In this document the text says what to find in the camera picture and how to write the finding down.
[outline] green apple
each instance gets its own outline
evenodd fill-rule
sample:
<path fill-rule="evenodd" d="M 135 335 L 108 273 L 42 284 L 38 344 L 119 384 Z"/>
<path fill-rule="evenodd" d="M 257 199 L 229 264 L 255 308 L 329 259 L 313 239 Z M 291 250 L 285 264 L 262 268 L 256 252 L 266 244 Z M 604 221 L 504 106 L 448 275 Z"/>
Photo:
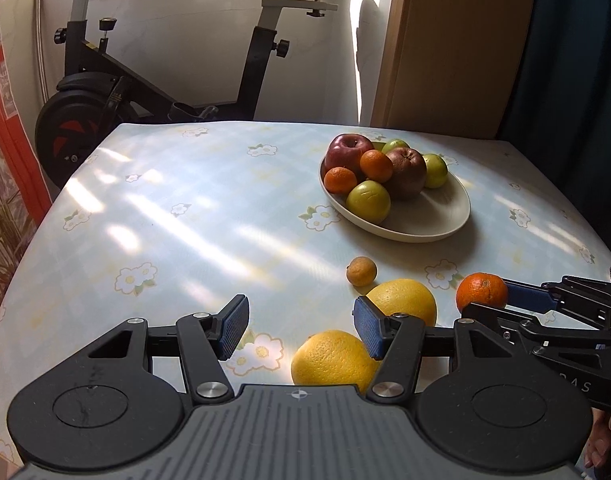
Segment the green apple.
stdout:
<path fill-rule="evenodd" d="M 410 148 L 410 146 L 408 146 L 408 143 L 405 142 L 404 140 L 401 140 L 401 139 L 392 139 L 392 140 L 388 140 L 388 142 L 386 142 L 386 144 L 383 147 L 383 149 L 381 149 L 381 152 L 382 153 L 391 152 L 395 148 Z"/>
<path fill-rule="evenodd" d="M 435 189 L 441 187 L 447 181 L 447 164 L 439 155 L 428 153 L 423 155 L 423 160 L 426 161 L 426 183 L 425 187 Z"/>
<path fill-rule="evenodd" d="M 367 222 L 380 224 L 390 213 L 390 195 L 378 182 L 366 180 L 349 192 L 346 208 Z"/>

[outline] white plate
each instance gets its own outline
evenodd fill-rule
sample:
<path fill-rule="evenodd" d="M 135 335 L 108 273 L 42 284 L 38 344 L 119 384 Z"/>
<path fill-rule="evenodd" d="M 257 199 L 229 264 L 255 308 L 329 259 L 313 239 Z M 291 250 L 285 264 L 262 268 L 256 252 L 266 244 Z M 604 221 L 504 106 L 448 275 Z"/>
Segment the white plate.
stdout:
<path fill-rule="evenodd" d="M 330 194 L 325 188 L 324 176 L 322 161 L 319 184 L 333 208 L 356 226 L 382 238 L 411 244 L 434 242 L 456 233 L 470 218 L 470 197 L 450 172 L 447 182 L 439 189 L 424 189 L 409 202 L 393 201 L 390 214 L 381 225 L 371 224 L 348 211 L 345 197 Z"/>

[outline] tablecloth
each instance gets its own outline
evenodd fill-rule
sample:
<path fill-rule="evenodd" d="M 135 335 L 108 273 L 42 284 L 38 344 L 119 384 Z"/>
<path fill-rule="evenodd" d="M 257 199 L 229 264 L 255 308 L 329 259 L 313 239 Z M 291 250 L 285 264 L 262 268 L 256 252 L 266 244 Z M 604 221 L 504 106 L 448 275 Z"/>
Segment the tablecloth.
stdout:
<path fill-rule="evenodd" d="M 439 153 L 469 193 L 455 235 L 393 242 L 327 203 L 317 171 L 343 132 L 400 138 Z M 20 464 L 6 430 L 14 394 L 130 317 L 150 326 L 250 300 L 248 332 L 224 369 L 243 383 L 291 383 L 308 336 L 354 332 L 352 258 L 377 282 L 413 278 L 458 317 L 455 290 L 471 272 L 528 283 L 564 274 L 608 280 L 611 253 L 571 203 L 507 142 L 326 124 L 123 124 L 76 171 L 38 229 L 0 310 L 0 458 Z M 550 325 L 577 326 L 560 314 Z M 421 382 L 443 373 L 424 363 Z M 182 387 L 178 364 L 155 372 Z"/>

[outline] crosshair logo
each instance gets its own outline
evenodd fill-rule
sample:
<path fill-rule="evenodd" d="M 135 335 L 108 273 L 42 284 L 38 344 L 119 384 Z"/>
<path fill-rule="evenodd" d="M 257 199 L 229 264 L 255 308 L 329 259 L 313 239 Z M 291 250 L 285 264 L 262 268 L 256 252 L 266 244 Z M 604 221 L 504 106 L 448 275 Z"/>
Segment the crosshair logo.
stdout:
<path fill-rule="evenodd" d="M 294 392 L 290 394 L 291 397 L 294 397 L 297 400 L 305 399 L 308 395 L 310 394 L 303 390 L 295 390 Z"/>

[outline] human hand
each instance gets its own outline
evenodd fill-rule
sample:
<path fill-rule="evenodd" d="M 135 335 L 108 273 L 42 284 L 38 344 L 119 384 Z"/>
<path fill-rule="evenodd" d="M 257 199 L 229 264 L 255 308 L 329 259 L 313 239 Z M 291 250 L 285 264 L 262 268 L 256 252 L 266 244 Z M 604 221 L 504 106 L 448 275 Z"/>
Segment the human hand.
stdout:
<path fill-rule="evenodd" d="M 592 431 L 586 444 L 584 466 L 601 467 L 607 460 L 611 448 L 611 415 L 602 410 L 592 409 Z"/>

